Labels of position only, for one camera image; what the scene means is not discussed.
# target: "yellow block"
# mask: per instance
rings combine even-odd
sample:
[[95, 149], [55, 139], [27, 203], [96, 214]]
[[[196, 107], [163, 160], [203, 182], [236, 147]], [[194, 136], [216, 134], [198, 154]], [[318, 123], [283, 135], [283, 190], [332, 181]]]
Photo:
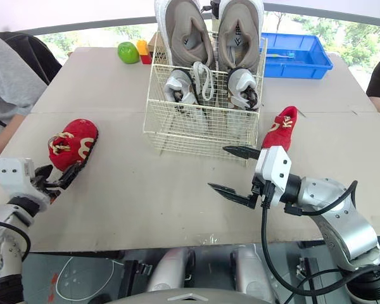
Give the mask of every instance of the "yellow block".
[[140, 55], [148, 55], [149, 54], [148, 45], [146, 44], [145, 40], [138, 40], [137, 41], [137, 49], [138, 49], [138, 53]]

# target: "window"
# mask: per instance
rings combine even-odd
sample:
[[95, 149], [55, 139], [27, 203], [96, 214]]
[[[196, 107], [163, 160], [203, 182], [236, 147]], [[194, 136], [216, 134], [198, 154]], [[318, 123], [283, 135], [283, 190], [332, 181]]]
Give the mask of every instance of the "window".
[[[210, 29], [211, 20], [206, 20], [206, 24]], [[60, 63], [64, 63], [68, 53], [79, 46], [116, 47], [123, 41], [149, 41], [156, 30], [157, 24], [152, 23], [37, 37], [47, 44]], [[363, 90], [366, 90], [371, 73], [380, 61], [380, 27], [375, 25], [267, 11], [263, 31], [318, 36], [327, 52], [338, 53], [346, 61]]]

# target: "gray shirt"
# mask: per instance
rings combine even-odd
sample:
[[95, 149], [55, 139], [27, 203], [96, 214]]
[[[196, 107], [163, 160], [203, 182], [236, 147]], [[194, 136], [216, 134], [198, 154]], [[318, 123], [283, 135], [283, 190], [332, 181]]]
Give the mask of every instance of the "gray shirt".
[[8, 123], [15, 114], [27, 116], [47, 85], [0, 39], [0, 120]]

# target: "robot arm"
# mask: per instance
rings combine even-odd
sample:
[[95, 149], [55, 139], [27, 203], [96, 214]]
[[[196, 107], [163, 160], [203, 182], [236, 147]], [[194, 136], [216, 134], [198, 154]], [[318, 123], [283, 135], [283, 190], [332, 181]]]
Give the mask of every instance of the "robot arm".
[[[371, 265], [375, 269], [380, 266], [380, 246], [376, 232], [355, 208], [357, 182], [346, 189], [332, 179], [301, 179], [290, 174], [291, 160], [281, 146], [261, 151], [237, 146], [224, 149], [236, 156], [258, 160], [252, 180], [252, 194], [244, 197], [231, 188], [210, 184], [214, 190], [225, 198], [252, 209], [261, 196], [263, 213], [266, 214], [271, 206], [282, 202], [285, 203], [286, 213], [310, 216], [344, 276], [358, 274], [358, 271]], [[350, 281], [347, 287], [356, 303], [379, 301], [380, 271], [360, 275]]]
[[21, 271], [30, 249], [29, 227], [61, 193], [49, 188], [66, 189], [79, 168], [71, 166], [49, 183], [51, 171], [51, 165], [34, 170], [29, 158], [0, 158], [0, 184], [10, 196], [7, 204], [0, 205], [0, 300], [5, 303], [24, 303]]

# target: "shoe insole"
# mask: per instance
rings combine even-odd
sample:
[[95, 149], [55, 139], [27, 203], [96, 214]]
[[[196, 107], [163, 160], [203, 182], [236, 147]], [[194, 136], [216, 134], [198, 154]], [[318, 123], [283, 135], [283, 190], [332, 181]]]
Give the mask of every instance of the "shoe insole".
[[199, 30], [194, 25], [192, 25], [190, 35], [184, 38], [184, 47], [188, 50], [191, 50], [196, 46], [199, 46], [201, 43], [203, 43], [203, 40], [201, 39]]
[[233, 33], [228, 36], [227, 53], [230, 61], [238, 65], [244, 58], [249, 49], [249, 42], [244, 38], [239, 24], [237, 23]]

